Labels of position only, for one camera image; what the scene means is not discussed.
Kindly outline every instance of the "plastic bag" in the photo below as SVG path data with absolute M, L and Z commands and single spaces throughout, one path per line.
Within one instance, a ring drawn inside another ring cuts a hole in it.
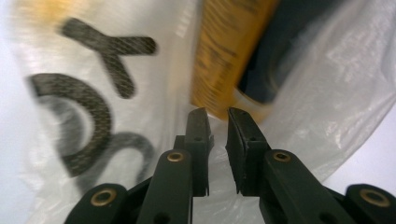
M 298 61 L 259 126 L 272 148 L 296 154 L 319 180 L 356 151 L 394 105 L 395 16 L 394 1 L 346 1 L 294 43 Z M 194 198 L 194 223 L 263 223 L 259 199 L 235 193 L 226 125 L 210 121 L 210 196 Z
M 2 15 L 7 15 L 6 8 L 1 2 Z M 38 119 L 33 97 L 9 45 L 9 35 L 9 24 L 0 21 L 0 223 L 24 223 L 34 191 L 21 179 L 21 168 L 25 164 L 24 149 L 35 143 Z
M 190 111 L 197 1 L 20 0 L 15 51 L 36 95 L 29 223 L 62 223 L 86 190 L 150 177 Z

